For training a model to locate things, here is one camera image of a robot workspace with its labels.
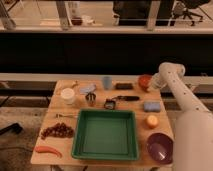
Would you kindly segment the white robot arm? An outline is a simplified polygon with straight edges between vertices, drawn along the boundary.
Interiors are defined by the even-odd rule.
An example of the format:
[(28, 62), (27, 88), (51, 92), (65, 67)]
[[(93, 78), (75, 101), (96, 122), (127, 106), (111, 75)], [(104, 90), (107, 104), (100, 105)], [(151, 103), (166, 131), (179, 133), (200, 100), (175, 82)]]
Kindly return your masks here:
[(182, 114), (176, 120), (173, 171), (213, 171), (213, 113), (182, 81), (182, 64), (163, 62), (148, 90), (168, 86)]

